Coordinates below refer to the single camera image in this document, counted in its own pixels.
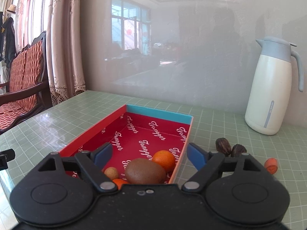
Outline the small tan longan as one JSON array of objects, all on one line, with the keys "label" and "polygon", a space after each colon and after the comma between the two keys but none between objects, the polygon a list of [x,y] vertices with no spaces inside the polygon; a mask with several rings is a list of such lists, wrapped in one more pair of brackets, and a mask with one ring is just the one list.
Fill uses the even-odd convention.
[{"label": "small tan longan", "polygon": [[104,170],[104,174],[110,179],[115,180],[119,178],[119,173],[115,167],[109,167]]}]

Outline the dark brown date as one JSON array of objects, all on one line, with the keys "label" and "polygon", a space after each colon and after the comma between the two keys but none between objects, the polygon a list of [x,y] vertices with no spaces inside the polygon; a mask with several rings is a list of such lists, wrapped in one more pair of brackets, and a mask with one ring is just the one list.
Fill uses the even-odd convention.
[{"label": "dark brown date", "polygon": [[225,156],[229,156],[232,152],[232,147],[226,138],[218,138],[215,141],[216,150]]}]

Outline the orange tangerine front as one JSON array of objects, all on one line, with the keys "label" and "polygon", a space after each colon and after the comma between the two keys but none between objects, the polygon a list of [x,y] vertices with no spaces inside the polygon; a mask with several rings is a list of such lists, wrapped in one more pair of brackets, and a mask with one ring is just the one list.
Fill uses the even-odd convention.
[{"label": "orange tangerine front", "polygon": [[129,184],[128,181],[123,179],[114,179],[113,183],[118,187],[118,190],[120,190],[123,185]]}]

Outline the orange tangerine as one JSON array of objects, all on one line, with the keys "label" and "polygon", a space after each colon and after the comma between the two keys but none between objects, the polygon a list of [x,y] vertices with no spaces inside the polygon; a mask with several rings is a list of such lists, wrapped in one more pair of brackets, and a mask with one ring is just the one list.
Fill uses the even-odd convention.
[{"label": "orange tangerine", "polygon": [[160,165],[166,173],[174,170],[176,159],[170,151],[161,150],[153,155],[152,161]]},{"label": "orange tangerine", "polygon": [[128,181],[123,179],[114,179],[113,183],[118,187],[118,190],[120,190],[123,185],[129,184]]}]

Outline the dark wrinkled date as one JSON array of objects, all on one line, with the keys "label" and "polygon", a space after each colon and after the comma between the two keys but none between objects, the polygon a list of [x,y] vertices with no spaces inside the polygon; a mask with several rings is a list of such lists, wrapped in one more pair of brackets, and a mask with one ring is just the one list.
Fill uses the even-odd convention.
[{"label": "dark wrinkled date", "polygon": [[235,144],[232,148],[231,157],[239,157],[242,153],[246,153],[247,149],[241,144]]}]

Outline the brown kiwi fruit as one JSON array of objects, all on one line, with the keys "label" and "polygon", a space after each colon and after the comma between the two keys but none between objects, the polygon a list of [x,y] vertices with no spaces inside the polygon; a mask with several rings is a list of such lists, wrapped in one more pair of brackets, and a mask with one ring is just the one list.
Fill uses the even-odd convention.
[{"label": "brown kiwi fruit", "polygon": [[143,158],[130,161],[125,169],[125,177],[132,184],[162,184],[166,176],[160,165]]}]

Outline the colourful red-lined cardboard box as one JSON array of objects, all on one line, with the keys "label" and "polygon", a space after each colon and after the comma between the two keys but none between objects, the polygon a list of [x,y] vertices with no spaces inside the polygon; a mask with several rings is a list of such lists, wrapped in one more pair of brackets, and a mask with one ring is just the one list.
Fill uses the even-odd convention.
[{"label": "colourful red-lined cardboard box", "polygon": [[161,150],[170,151],[176,165],[168,173],[166,182],[173,183],[186,151],[193,117],[126,104],[77,136],[60,151],[62,157],[70,157],[82,151],[95,151],[109,142],[112,157],[103,170],[115,167],[120,179],[135,158],[152,160]]}]

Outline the wooden sofa orange cushions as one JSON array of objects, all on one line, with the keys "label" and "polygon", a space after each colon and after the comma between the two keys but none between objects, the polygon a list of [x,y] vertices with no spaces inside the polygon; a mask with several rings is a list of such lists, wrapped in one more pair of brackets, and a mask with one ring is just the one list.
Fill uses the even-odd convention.
[{"label": "wooden sofa orange cushions", "polygon": [[52,107],[46,60],[46,32],[12,61],[10,80],[1,84],[1,134]]}]

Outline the white thermos jug grey lid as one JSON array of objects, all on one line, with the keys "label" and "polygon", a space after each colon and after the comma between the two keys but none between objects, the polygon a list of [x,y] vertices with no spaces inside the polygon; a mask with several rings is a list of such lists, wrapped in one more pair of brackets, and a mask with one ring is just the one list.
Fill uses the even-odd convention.
[{"label": "white thermos jug grey lid", "polygon": [[247,125],[263,135],[278,133],[284,120],[292,86],[292,63],[298,67],[298,90],[304,90],[304,69],[300,55],[292,50],[294,43],[267,36],[256,42],[261,54],[253,77],[245,113]]}]

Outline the beige lace curtain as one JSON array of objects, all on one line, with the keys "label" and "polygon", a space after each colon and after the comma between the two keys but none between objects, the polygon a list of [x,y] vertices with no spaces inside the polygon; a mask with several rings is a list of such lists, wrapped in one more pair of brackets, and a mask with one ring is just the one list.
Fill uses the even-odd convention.
[{"label": "beige lace curtain", "polygon": [[81,54],[80,1],[50,0],[48,7],[46,61],[53,105],[86,90]]}]

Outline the dark jacket on stand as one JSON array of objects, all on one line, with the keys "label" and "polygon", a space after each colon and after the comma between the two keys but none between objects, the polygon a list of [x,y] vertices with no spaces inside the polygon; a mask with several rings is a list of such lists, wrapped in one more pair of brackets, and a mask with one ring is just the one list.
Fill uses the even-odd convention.
[{"label": "dark jacket on stand", "polygon": [[8,69],[16,56],[14,20],[8,17],[3,21],[1,12],[1,61],[4,61]]}]

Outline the straw hat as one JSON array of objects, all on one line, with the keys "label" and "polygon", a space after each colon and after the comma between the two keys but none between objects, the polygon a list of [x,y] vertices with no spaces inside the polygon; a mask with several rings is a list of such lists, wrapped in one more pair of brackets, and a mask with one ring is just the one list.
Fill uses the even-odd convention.
[{"label": "straw hat", "polygon": [[17,10],[17,6],[14,5],[14,4],[11,4],[11,5],[6,9],[6,11],[7,11],[9,14],[16,14],[16,10]]}]

